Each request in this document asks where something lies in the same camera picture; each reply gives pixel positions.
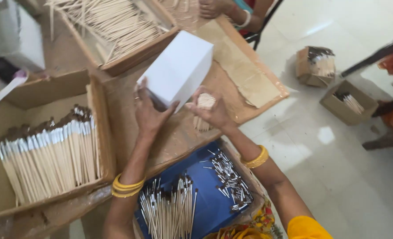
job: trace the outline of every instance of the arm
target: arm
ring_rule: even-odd
[[[178,102],[165,112],[154,109],[149,96],[146,94],[146,79],[136,86],[134,92],[136,121],[139,125],[139,135],[119,182],[129,185],[140,182],[145,177],[145,166],[149,150],[161,126],[174,113]],[[139,194],[127,198],[114,197],[104,225],[106,239],[134,239],[133,215]]]
[[[198,96],[203,92],[212,94],[217,100],[211,111],[196,107]],[[259,146],[245,136],[228,116],[225,102],[219,94],[211,93],[202,86],[193,95],[193,102],[187,103],[185,106],[212,126],[220,129],[239,151],[243,160],[251,161],[260,155]],[[296,216],[313,218],[291,182],[270,157],[264,164],[252,169],[252,172],[266,188],[270,199],[278,210],[285,230],[287,230],[289,221]]]
[[[274,0],[256,0],[250,23],[244,28],[258,32],[263,26],[266,13]],[[247,19],[247,13],[240,9],[232,0],[199,0],[199,13],[203,18],[216,18],[221,13],[226,14],[236,24],[242,25]]]

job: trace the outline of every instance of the patterned fabric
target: patterned fabric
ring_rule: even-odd
[[[204,239],[282,239],[282,232],[275,225],[272,205],[267,198],[265,201],[252,222],[222,228],[219,232],[205,236]]]

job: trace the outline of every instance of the white bangle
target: white bangle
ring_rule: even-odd
[[[247,11],[247,10],[244,10],[244,11],[247,13],[247,19],[245,19],[245,22],[242,25],[238,25],[238,27],[242,27],[242,28],[246,27],[250,23],[251,17],[252,17],[252,15],[249,11]]]

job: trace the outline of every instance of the white box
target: white box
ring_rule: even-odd
[[[147,78],[148,89],[166,106],[180,101],[176,112],[202,83],[213,61],[213,44],[180,31],[137,81]]]
[[[40,25],[13,0],[0,2],[0,56],[19,68],[45,69]]]

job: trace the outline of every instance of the yellow bangle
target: yellow bangle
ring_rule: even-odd
[[[142,187],[143,187],[143,184],[140,185],[140,187],[139,187],[137,190],[135,190],[135,191],[133,191],[133,192],[131,192],[131,193],[117,193],[117,192],[115,192],[114,188],[111,188],[111,193],[112,193],[112,195],[113,195],[114,197],[126,198],[126,197],[131,197],[131,196],[133,196],[134,194],[140,192],[140,190],[142,189]]]
[[[115,190],[118,190],[118,191],[124,191],[124,190],[130,191],[130,190],[137,189],[137,188],[139,188],[141,185],[143,185],[143,183],[144,183],[145,180],[146,180],[146,177],[144,177],[143,180],[140,181],[140,182],[138,182],[138,183],[130,184],[130,185],[124,185],[124,184],[121,184],[121,183],[119,182],[119,177],[120,177],[120,176],[121,176],[121,173],[114,179],[114,182],[112,183],[112,187],[113,187]]]
[[[261,149],[261,153],[256,159],[249,162],[243,161],[241,159],[241,163],[245,165],[247,168],[256,168],[264,164],[264,162],[269,158],[269,152],[267,151],[267,149],[263,145],[259,145],[259,147]]]

